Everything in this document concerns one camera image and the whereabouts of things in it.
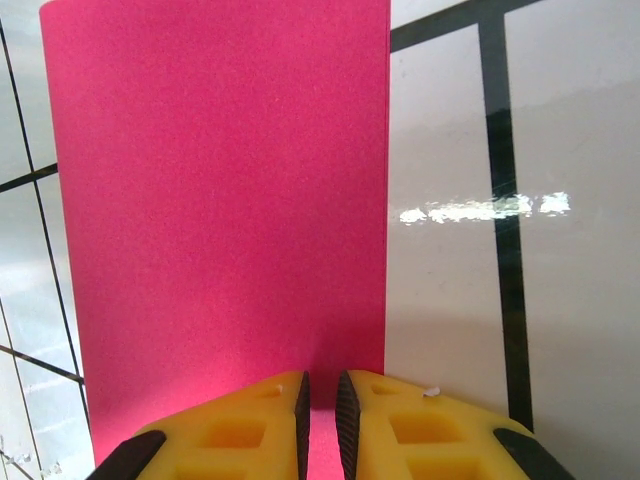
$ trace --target white tile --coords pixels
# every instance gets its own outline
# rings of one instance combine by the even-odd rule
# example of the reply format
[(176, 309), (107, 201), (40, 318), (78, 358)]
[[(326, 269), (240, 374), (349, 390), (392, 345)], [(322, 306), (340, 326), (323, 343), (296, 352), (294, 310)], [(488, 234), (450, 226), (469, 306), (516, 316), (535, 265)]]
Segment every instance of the white tile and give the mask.
[(0, 17), (36, 169), (56, 162), (38, 16), (43, 3), (45, 0), (0, 0)]
[(639, 18), (547, 0), (506, 24), (519, 189), (566, 195), (522, 221), (534, 422), (586, 480), (640, 472)]
[(29, 173), (29, 163), (22, 141), (15, 97), (11, 89), (9, 69), (0, 56), (0, 184)]
[(67, 235), (64, 227), (64, 214), (62, 211), (62, 197), (60, 195), (60, 178), (58, 175), (38, 180), (40, 198), (44, 208), (44, 216), (47, 221), (53, 259), (56, 265), (62, 300), (64, 303), (71, 341), (76, 353), (80, 375), (82, 375), (82, 359), (80, 355), (80, 340), (78, 338), (78, 322), (76, 321), (76, 308), (71, 284), (71, 268), (69, 266), (69, 250), (67, 248)]
[(391, 56), (385, 370), (506, 412), (477, 28)]
[(392, 0), (391, 28), (413, 22), (465, 0)]
[[(29, 430), (27, 412), (20, 393), (20, 383), (16, 375), (13, 358), (0, 352), (0, 448), (14, 459), (29, 475), (39, 478), (40, 468), (36, 450)], [(7, 466), (9, 478), (22, 475)]]
[(13, 347), (73, 371), (33, 185), (0, 194), (0, 298)]
[(7, 327), (4, 324), (4, 319), (2, 317), (2, 313), (0, 313), (0, 345), (5, 347), (9, 347), (9, 335), (7, 335)]
[(93, 470), (91, 438), (78, 384), (18, 360), (42, 470), (83, 480)]

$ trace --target pink paper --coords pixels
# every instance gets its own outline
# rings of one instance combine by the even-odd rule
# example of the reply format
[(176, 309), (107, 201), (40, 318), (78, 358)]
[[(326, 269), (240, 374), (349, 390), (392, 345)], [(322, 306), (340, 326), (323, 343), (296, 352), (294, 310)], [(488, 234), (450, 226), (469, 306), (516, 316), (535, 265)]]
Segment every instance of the pink paper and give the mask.
[[(291, 369), (382, 371), (388, 0), (41, 11), (96, 460)], [(314, 414), (309, 478), (341, 478)]]

